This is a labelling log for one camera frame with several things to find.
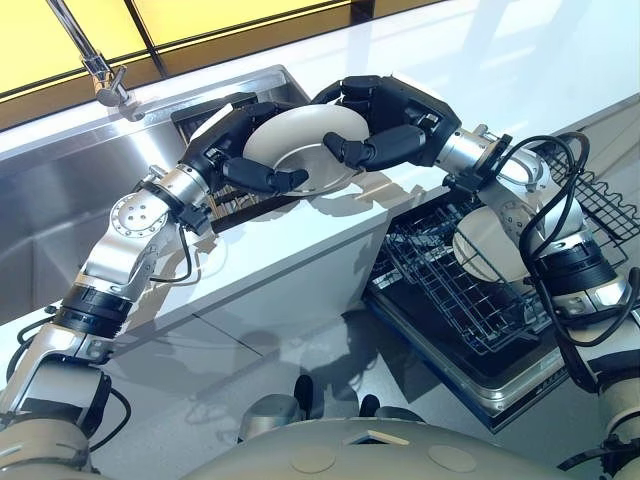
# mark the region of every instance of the window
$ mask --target window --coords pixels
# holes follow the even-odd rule
[[[127,87],[438,0],[66,0]],[[93,100],[80,55],[45,0],[0,17],[0,130]]]

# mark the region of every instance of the sink basin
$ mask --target sink basin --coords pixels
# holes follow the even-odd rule
[[[0,324],[63,296],[106,230],[114,202],[150,165],[176,164],[185,144],[172,113],[235,92],[308,100],[274,66],[143,105],[137,122],[93,122],[0,153]]]

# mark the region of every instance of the dish rack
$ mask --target dish rack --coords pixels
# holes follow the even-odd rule
[[[562,183],[564,154],[547,144],[536,151],[549,164],[553,179]],[[610,192],[609,185],[596,181],[592,172],[581,175],[575,195],[606,258],[614,268],[622,265],[628,260],[623,244],[640,233],[637,207],[625,204],[621,194]],[[457,228],[465,215],[482,206],[466,200],[437,205],[417,220],[398,217],[387,232],[370,277],[375,289],[399,280],[418,287],[478,355],[497,352],[516,338],[535,339],[550,323],[537,293],[527,288],[527,279],[507,282]],[[452,247],[456,233],[472,248],[465,262],[482,258],[497,282],[477,279],[456,260]]]

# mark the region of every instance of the white countertop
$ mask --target white countertop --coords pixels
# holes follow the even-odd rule
[[[310,96],[348,75],[398,72],[438,92],[466,128],[486,123],[517,140],[559,130],[637,93],[639,18],[635,0],[449,0],[181,75],[135,95],[163,97],[277,63]],[[93,102],[2,132],[0,151],[106,114]],[[352,185],[223,232],[211,255],[198,253],[200,281],[157,288],[141,300],[141,317],[171,322],[266,281],[421,202],[416,193],[440,185],[443,173],[405,165],[384,176],[388,187],[382,174],[374,175],[363,179],[376,185],[365,195]],[[387,200],[371,201],[381,195]],[[41,316],[0,327],[3,359],[14,350],[20,325]]]

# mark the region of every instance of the white plate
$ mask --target white plate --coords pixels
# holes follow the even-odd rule
[[[504,233],[500,220],[489,207],[474,210],[458,224],[458,230],[476,247],[456,232],[453,236],[453,254],[462,268],[485,282],[497,282],[496,272],[476,254],[476,249],[493,265],[507,282],[522,280],[528,275],[518,248]]]
[[[346,183],[357,172],[338,162],[322,144],[328,132],[364,140],[369,128],[353,110],[337,105],[305,105],[276,115],[249,137],[243,156],[271,168],[309,172],[309,179],[287,195],[316,195]]]

